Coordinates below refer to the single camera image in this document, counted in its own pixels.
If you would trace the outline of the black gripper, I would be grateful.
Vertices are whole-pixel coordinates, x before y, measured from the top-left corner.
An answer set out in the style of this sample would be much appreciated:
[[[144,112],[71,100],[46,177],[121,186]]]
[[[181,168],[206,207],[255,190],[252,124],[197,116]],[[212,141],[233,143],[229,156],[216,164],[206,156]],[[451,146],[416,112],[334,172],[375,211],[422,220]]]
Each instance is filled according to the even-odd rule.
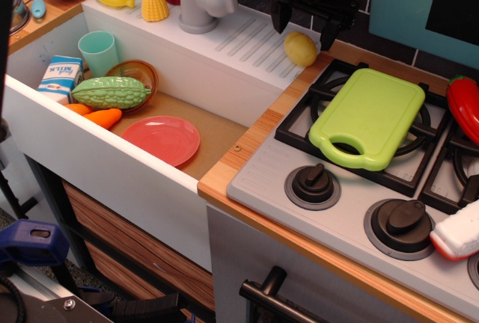
[[[329,51],[337,36],[353,23],[358,4],[354,0],[269,0],[274,29],[281,34],[293,10],[300,10],[325,21],[320,35],[320,50]]]

